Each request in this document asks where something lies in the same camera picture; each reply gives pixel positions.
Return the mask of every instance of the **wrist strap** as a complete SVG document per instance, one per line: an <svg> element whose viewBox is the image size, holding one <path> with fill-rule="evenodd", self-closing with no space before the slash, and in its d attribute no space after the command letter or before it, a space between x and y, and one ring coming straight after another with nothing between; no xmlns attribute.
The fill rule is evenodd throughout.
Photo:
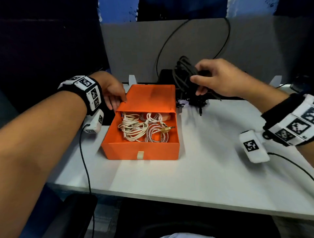
<svg viewBox="0 0 314 238"><path fill-rule="evenodd" d="M314 140L314 97L292 94L262 115L267 136L285 146Z"/></svg>
<svg viewBox="0 0 314 238"><path fill-rule="evenodd" d="M87 76L74 76L58 87L59 91L70 91L79 95L86 104L87 115L94 115L102 103L102 90L99 83Z"/></svg>

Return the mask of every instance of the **hand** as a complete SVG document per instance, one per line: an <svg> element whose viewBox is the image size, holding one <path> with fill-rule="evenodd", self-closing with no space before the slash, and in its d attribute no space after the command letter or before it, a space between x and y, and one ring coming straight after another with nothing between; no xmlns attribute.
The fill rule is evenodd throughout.
<svg viewBox="0 0 314 238"><path fill-rule="evenodd" d="M110 110L116 111L121 100L123 102L127 101L123 84L113 75L105 71L98 71L91 74L91 77L100 84L105 103Z"/></svg>
<svg viewBox="0 0 314 238"><path fill-rule="evenodd" d="M191 82L200 85L196 95L204 95L209 88L226 97L244 98L248 90L262 83L224 59L203 59L195 67L198 71L212 73L212 77L194 75L190 78Z"/></svg>

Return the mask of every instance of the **right hand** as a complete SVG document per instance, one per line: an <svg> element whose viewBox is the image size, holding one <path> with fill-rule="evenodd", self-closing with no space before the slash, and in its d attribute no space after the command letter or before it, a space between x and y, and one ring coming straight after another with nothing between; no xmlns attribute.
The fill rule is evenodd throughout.
<svg viewBox="0 0 314 238"><path fill-rule="evenodd" d="M203 59L195 67L198 71L212 73L212 77L194 75L190 78L191 82L200 85L196 95L204 95L209 88L222 96L244 98L250 88L261 83L224 59Z"/></svg>

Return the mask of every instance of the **gray panel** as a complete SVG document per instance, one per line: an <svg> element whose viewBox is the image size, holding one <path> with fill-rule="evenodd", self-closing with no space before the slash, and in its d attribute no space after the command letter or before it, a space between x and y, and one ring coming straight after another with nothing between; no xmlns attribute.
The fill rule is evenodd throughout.
<svg viewBox="0 0 314 238"><path fill-rule="evenodd" d="M138 82L156 82L156 58L163 43L183 20L102 24L111 72L121 82L134 74ZM287 80L300 53L311 20L278 16L230 19L229 42L219 57L269 83L275 75ZM212 58L228 34L224 19L191 20L168 41L158 69L172 69L180 56L192 63Z"/></svg>

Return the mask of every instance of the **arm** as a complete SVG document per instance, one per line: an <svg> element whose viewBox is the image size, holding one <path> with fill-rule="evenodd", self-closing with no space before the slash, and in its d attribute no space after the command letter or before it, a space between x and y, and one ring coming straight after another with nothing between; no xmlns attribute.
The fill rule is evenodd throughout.
<svg viewBox="0 0 314 238"><path fill-rule="evenodd" d="M111 101L125 91L105 72L91 75ZM18 237L46 179L86 116L84 101L61 91L22 113L0 130L0 237Z"/></svg>
<svg viewBox="0 0 314 238"><path fill-rule="evenodd" d="M227 97L241 97L253 104L261 113L268 111L289 95L267 85L223 59L201 60L198 70L209 70L212 77L195 75L191 81L200 85L196 95L203 95L207 88ZM298 151L314 167L314 142L297 146Z"/></svg>

